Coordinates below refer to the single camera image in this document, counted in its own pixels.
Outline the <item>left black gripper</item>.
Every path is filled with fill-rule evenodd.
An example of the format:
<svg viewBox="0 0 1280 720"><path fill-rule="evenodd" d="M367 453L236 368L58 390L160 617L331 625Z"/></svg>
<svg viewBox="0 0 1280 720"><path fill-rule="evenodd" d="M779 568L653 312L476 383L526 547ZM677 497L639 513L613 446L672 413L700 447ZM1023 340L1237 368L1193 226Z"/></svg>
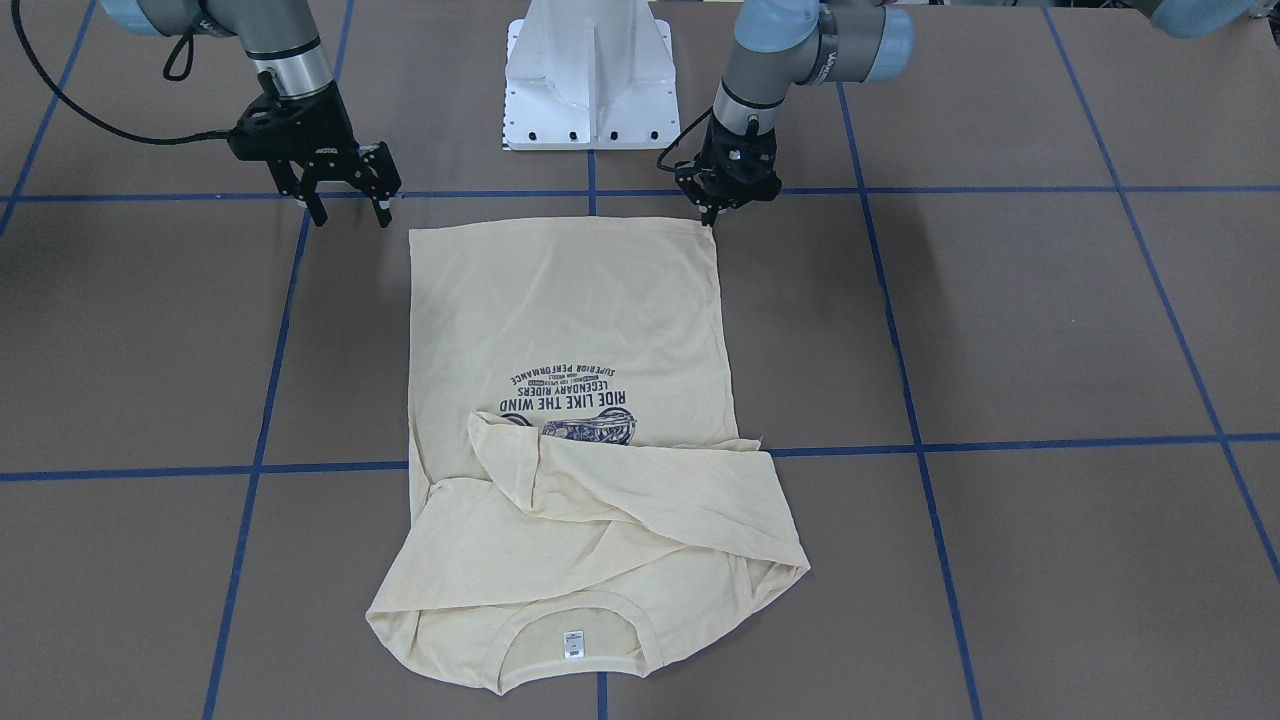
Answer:
<svg viewBox="0 0 1280 720"><path fill-rule="evenodd" d="M769 202L782 190L774 172L776 132L760 131L756 120L736 135L708 115L701 149L690 161L675 165L675 182L701 210L701 224L713 227L723 211L749 202Z"/></svg>

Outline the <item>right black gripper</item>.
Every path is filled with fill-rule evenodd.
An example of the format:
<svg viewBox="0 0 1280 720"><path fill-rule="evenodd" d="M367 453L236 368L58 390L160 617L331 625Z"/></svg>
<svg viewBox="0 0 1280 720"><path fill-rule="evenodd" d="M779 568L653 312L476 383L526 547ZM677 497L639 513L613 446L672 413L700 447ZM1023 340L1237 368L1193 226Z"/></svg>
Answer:
<svg viewBox="0 0 1280 720"><path fill-rule="evenodd" d="M355 138L338 83L306 97L260 95L230 129L228 143L242 161L265 161L276 190L297 199L316 227L328 222L321 182L346 183L370 199L380 228L390 225L390 202L401 176L387 143Z"/></svg>

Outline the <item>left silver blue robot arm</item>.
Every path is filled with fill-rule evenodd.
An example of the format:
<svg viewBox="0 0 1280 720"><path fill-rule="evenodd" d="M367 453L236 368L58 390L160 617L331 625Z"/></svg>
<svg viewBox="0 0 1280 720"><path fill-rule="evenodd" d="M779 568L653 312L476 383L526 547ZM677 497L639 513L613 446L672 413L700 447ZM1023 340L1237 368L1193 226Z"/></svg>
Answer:
<svg viewBox="0 0 1280 720"><path fill-rule="evenodd" d="M1248 79L1248 1L746 1L708 129L671 167L704 225L783 190L791 88L854 85L849 195L1276 193L1251 140L1277 72ZM1242 41L1245 47L1238 50Z"/></svg>

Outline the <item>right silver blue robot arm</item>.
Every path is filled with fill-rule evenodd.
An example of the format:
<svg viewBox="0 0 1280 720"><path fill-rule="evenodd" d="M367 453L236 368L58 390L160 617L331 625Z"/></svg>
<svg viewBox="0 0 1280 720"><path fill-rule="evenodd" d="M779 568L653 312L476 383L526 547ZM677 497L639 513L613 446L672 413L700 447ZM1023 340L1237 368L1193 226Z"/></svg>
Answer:
<svg viewBox="0 0 1280 720"><path fill-rule="evenodd" d="M367 197L378 224L390 224L401 177L387 143L361 145L352 131L332 64L306 1L104 1L122 28L137 35L236 37L262 92L229 129L242 161L262 161L276 191L328 214L323 182L347 183Z"/></svg>

